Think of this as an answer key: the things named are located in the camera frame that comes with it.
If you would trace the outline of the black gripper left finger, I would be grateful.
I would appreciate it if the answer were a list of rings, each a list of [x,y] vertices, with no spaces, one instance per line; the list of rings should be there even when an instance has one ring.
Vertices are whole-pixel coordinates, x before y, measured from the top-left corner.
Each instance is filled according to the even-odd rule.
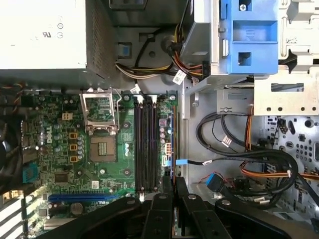
[[[161,179],[162,191],[140,202],[125,197],[45,234],[42,239],[170,239],[173,224],[171,178]]]

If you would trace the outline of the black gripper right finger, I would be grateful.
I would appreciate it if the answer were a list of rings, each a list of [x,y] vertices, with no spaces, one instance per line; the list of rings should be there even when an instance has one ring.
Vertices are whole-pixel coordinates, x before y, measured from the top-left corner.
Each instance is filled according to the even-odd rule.
[[[317,239],[306,226],[284,220],[230,198],[210,204],[188,191],[185,179],[176,177],[178,223],[198,239]]]

